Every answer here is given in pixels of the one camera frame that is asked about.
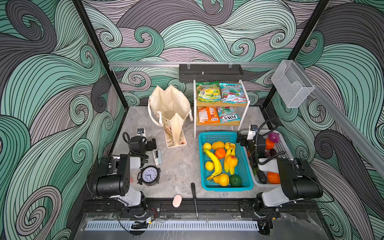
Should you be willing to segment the peach fruit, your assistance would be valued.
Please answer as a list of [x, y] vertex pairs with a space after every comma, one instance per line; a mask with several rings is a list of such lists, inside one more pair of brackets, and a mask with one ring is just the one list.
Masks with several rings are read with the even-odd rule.
[[235, 168], [238, 164], [238, 159], [236, 156], [228, 156], [226, 159], [226, 163], [230, 168]]

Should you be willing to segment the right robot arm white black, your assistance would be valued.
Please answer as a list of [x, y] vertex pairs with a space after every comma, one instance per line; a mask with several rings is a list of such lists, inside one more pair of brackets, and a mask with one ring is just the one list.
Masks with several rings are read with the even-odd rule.
[[237, 143], [247, 151], [254, 183], [269, 188], [257, 195], [255, 209], [321, 198], [323, 187], [309, 163], [294, 158], [277, 129], [265, 130], [266, 124], [250, 125], [248, 131], [237, 133]]

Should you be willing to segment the cream canvas grocery bag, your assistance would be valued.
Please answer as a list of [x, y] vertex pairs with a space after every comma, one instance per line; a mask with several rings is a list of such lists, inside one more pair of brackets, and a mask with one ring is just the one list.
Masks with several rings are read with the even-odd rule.
[[187, 119], [194, 118], [184, 93], [173, 86], [165, 90], [157, 86], [149, 97], [148, 113], [153, 123], [165, 131], [168, 149], [187, 145], [183, 127]]

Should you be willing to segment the large yellow banana bunch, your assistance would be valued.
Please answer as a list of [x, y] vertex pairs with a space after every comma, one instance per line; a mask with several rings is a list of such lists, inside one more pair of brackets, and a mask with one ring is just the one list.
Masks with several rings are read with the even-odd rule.
[[209, 177], [207, 177], [207, 181], [211, 181], [214, 179], [214, 177], [222, 173], [222, 165], [218, 157], [211, 151], [204, 149], [204, 153], [212, 160], [214, 164], [214, 172]]

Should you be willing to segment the orange tangerine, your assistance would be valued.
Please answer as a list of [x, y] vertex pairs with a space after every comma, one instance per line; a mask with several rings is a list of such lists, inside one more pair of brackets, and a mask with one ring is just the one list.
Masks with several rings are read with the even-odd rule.
[[221, 160], [226, 157], [226, 150], [224, 148], [218, 148], [215, 150], [215, 156]]

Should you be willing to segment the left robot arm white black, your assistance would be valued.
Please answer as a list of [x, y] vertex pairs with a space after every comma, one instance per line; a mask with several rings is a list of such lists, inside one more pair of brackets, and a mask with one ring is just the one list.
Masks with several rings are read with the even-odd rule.
[[126, 207], [138, 207], [145, 201], [144, 194], [131, 187], [131, 171], [142, 169], [148, 162], [148, 151], [157, 149], [156, 139], [144, 136], [130, 137], [123, 133], [129, 152], [119, 156], [108, 155], [99, 159], [91, 193], [102, 199], [115, 199]]

